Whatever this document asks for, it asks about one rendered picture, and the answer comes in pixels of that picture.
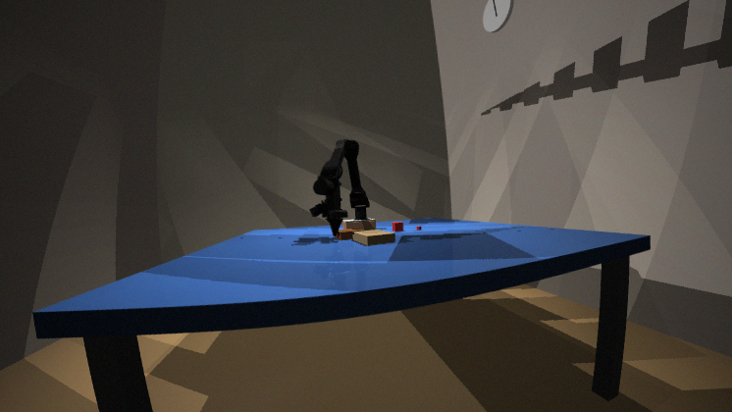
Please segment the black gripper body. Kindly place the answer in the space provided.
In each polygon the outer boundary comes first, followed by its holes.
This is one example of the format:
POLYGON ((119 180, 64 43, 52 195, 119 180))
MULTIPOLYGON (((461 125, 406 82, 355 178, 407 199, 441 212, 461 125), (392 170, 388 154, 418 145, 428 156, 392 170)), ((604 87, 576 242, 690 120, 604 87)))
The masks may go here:
POLYGON ((338 195, 334 196, 326 196, 326 202, 328 202, 330 213, 322 213, 322 218, 327 219, 341 219, 341 218, 347 218, 347 212, 345 210, 342 210, 340 208, 340 202, 341 198, 338 195))

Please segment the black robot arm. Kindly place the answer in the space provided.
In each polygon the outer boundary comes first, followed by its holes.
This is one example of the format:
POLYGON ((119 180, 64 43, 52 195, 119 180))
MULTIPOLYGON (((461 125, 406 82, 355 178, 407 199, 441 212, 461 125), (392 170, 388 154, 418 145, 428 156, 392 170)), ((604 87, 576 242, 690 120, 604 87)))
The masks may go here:
MULTIPOLYGON (((338 140, 330 161, 325 163, 320 176, 318 176, 318 179, 314 183, 314 191, 319 195, 340 196, 341 183, 339 178, 342 175, 341 162, 344 157, 347 160, 352 187, 349 197, 351 208, 355 208, 354 220, 368 220, 366 217, 366 208, 364 207, 370 207, 370 203, 365 190, 361 187, 356 159, 359 153, 358 149, 359 145, 355 140, 338 140)), ((321 200, 321 204, 315 205, 310 211, 313 217, 317 217, 325 212, 330 213, 328 212, 329 209, 328 202, 321 200)))

